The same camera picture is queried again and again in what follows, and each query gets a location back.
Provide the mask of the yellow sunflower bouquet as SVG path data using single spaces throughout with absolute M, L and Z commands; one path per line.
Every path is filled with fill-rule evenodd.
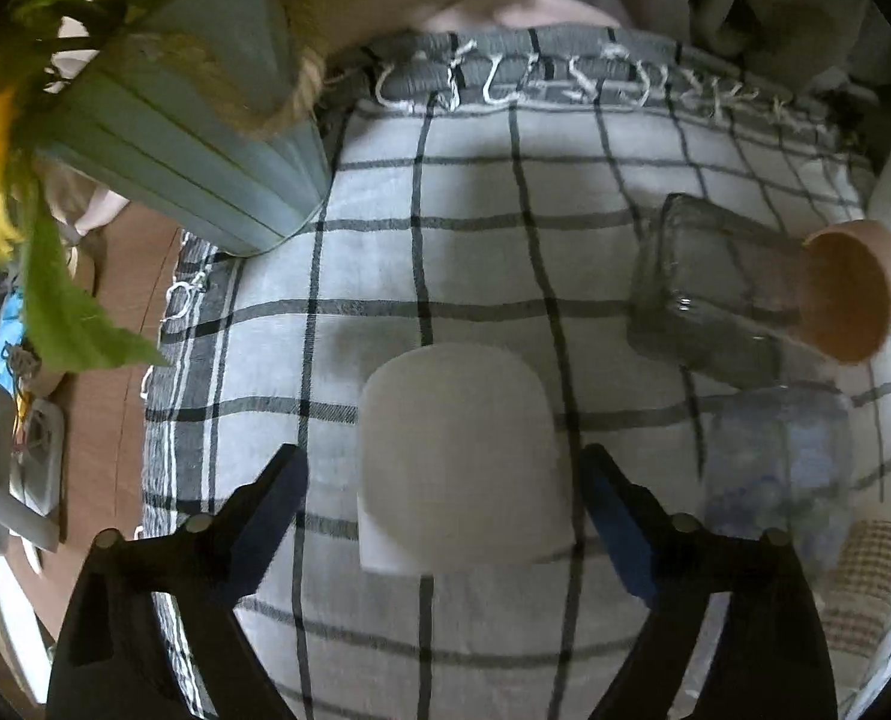
M 312 88 L 315 124 L 328 55 L 313 36 L 301 2 L 281 2 L 290 34 L 312 57 L 304 73 Z M 56 164 L 81 172 L 41 151 L 34 121 L 120 29 L 136 25 L 163 3 L 6 0 L 0 13 L 0 265 L 19 267 L 25 333 L 38 357 L 60 371 L 159 361 L 154 344 L 118 327 L 91 294 L 74 284 L 58 229 L 48 216 L 45 169 Z

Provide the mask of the checked white tablecloth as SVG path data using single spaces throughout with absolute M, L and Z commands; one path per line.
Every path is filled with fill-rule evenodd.
M 219 509 L 283 444 L 304 513 L 239 619 L 301 718 L 584 718 L 646 612 L 593 536 L 441 578 L 359 566 L 356 405 L 427 343 L 514 351 L 564 447 L 606 445 L 694 505 L 722 387 L 634 353 L 640 236 L 688 192 L 797 238 L 872 192 L 818 103 L 645 32 L 393 37 L 349 55 L 322 115 L 333 185 L 304 231 L 178 254 L 144 379 L 144 530 Z

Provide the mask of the light blue flower pot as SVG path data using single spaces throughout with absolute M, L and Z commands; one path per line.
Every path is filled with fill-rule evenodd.
M 281 0 L 164 0 L 35 117 L 43 153 L 239 257 L 299 231 L 331 172 Z

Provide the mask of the white plastic cup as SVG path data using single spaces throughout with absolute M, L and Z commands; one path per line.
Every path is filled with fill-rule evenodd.
M 362 390 L 358 445 L 364 571 L 528 564 L 574 543 L 550 400 L 509 349 L 431 344 L 386 362 Z

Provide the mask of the smoky grey glass cup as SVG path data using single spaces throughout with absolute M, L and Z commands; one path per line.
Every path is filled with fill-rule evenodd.
M 823 356 L 797 338 L 804 274 L 797 241 L 672 193 L 640 244 L 629 344 L 740 390 L 820 382 Z

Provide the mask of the clear plastic jar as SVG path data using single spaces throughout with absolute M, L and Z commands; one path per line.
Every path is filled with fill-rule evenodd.
M 836 567 L 854 477 L 850 405 L 836 388 L 781 385 L 740 392 L 713 411 L 701 518 L 719 535 L 782 530 L 809 583 Z

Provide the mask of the peach pink cup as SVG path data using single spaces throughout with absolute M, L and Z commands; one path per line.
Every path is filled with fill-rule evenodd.
M 875 356 L 891 332 L 891 231 L 833 224 L 802 244 L 798 338 L 844 366 Z

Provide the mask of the plaid paper cup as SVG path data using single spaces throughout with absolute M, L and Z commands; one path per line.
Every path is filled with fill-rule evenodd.
M 829 648 L 868 660 L 891 614 L 891 522 L 861 520 L 849 528 L 821 598 Z

